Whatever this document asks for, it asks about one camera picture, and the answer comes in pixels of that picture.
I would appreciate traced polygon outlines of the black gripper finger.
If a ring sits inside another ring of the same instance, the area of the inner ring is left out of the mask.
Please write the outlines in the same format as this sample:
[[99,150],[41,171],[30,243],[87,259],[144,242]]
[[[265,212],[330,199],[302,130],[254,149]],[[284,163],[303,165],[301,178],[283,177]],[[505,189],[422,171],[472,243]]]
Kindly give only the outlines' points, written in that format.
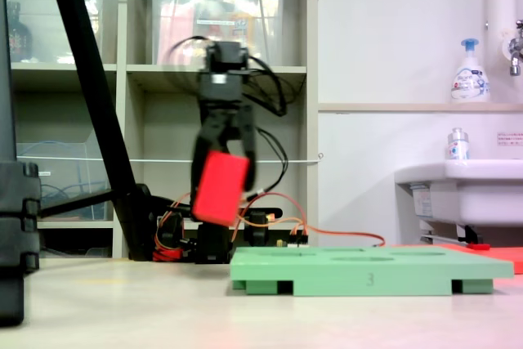
[[203,121],[202,127],[194,144],[193,160],[191,164],[190,195],[196,196],[203,167],[211,150],[226,151],[225,137],[223,136],[228,122],[228,114],[224,109],[212,109]]
[[244,154],[248,160],[248,170],[244,181],[244,190],[250,191],[253,188],[256,178],[256,129],[253,108],[249,104],[243,104],[239,108],[238,129]]

